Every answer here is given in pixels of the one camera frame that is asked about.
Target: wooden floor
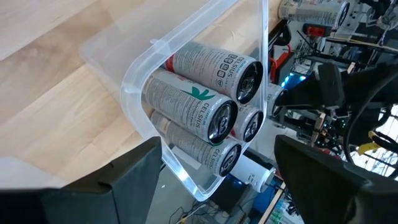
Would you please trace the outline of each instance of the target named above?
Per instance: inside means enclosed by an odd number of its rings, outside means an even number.
[[[144,3],[0,2],[0,157],[70,182],[141,143],[78,48]],[[269,3],[270,30],[278,4]]]

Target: celsius can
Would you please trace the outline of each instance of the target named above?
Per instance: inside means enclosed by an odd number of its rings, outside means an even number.
[[[155,128],[194,160],[203,164],[214,174],[226,176],[237,163],[242,146],[226,138],[219,144],[210,144],[189,133],[158,111],[154,111],[150,120]]]
[[[238,106],[229,97],[163,69],[146,82],[143,100],[204,141],[217,144],[232,130]]]
[[[162,67],[241,104],[246,104],[253,98],[263,76],[260,61],[196,42],[185,44]]]
[[[283,0],[279,17],[290,21],[338,28],[344,22],[349,3],[342,0]]]
[[[279,85],[268,83],[267,88],[267,116],[275,117],[279,114],[282,107],[276,106],[275,102],[279,96],[282,96],[287,90],[283,89]]]
[[[231,135],[244,142],[251,141],[260,130],[264,113],[249,105],[238,105],[238,117],[236,118]]]

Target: clear plastic container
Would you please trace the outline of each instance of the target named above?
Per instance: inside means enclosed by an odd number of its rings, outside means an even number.
[[[143,141],[159,136],[141,101],[149,75],[188,41],[252,55],[267,68],[266,0],[146,0],[135,11],[81,46],[81,56],[117,99]],[[252,104],[266,107],[267,79]],[[195,169],[176,157],[164,141],[162,159],[187,190],[206,200],[223,178],[204,166]]]

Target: plastic bin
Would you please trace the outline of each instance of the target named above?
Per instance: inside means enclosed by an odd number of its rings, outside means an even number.
[[[267,68],[268,3],[265,0],[146,0],[80,48],[117,99],[143,139],[159,136],[141,101],[149,75],[190,40],[259,58]],[[267,79],[252,104],[266,107]],[[195,169],[176,157],[163,142],[162,159],[187,190],[206,200],[223,178],[204,166]]]

